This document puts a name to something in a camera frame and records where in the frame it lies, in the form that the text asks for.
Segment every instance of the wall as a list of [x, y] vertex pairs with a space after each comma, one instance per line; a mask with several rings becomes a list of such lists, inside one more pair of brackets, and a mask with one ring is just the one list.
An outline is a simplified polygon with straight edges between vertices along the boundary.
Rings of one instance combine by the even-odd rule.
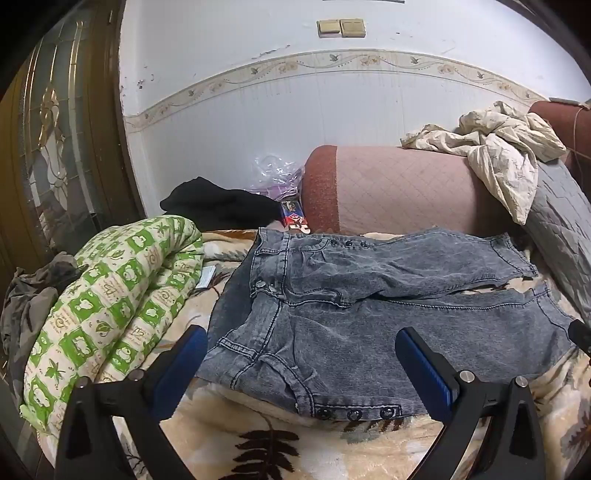
[[[316, 20], [346, 17], [367, 37], [318, 38]], [[527, 110], [536, 93], [591, 97], [574, 60], [496, 0], [128, 0], [119, 54], [148, 215], [198, 175], [247, 188], [258, 156], [303, 164], [322, 144], [453, 128], [498, 99]]]

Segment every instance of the gray quilted cover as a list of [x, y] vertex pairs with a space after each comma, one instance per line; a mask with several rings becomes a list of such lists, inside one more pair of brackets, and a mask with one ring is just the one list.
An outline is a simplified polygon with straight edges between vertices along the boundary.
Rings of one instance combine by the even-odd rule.
[[591, 322], [591, 205], [561, 160], [539, 162], [525, 229], [564, 292]]

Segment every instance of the wallpaper border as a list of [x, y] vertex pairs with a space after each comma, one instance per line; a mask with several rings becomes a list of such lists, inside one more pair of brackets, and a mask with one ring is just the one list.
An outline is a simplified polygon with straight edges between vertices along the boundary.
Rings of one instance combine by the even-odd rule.
[[189, 106], [247, 86], [327, 72], [427, 75], [474, 85], [527, 107], [546, 100], [509, 79], [459, 61], [394, 50], [325, 50], [257, 61], [202, 80], [139, 115], [124, 117], [125, 128], [127, 133], [138, 132]]

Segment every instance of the blue gripper pad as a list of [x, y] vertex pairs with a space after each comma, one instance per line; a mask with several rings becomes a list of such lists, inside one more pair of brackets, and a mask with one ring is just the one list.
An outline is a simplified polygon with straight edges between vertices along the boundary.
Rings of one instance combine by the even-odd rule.
[[[453, 402], [459, 393], [457, 382], [453, 377], [449, 378], [451, 366], [442, 355], [434, 353], [411, 327], [398, 332], [394, 346], [398, 361], [431, 418], [448, 423], [452, 418]], [[444, 369], [447, 379], [438, 372], [434, 362], [449, 367]]]
[[150, 408], [153, 418], [161, 421], [173, 416], [206, 353], [207, 332], [198, 325], [192, 325], [171, 351], [161, 354], [171, 355], [173, 358], [154, 385]]

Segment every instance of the dark gray garment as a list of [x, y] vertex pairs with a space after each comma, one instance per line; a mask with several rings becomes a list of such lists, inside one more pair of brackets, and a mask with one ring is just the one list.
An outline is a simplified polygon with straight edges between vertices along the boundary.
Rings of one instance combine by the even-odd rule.
[[25, 275], [22, 268], [17, 268], [8, 286], [0, 316], [0, 337], [8, 356], [8, 385], [17, 407], [22, 403], [25, 367], [37, 336], [58, 296], [80, 278], [82, 271], [73, 256], [62, 252], [33, 275]]
[[384, 242], [260, 229], [212, 312], [198, 375], [302, 416], [425, 413], [397, 332], [413, 326], [485, 381], [536, 377], [571, 347], [572, 318], [546, 286], [455, 293], [536, 275], [508, 235], [431, 229]]
[[525, 230], [554, 278], [591, 322], [591, 205], [561, 160], [539, 162]]

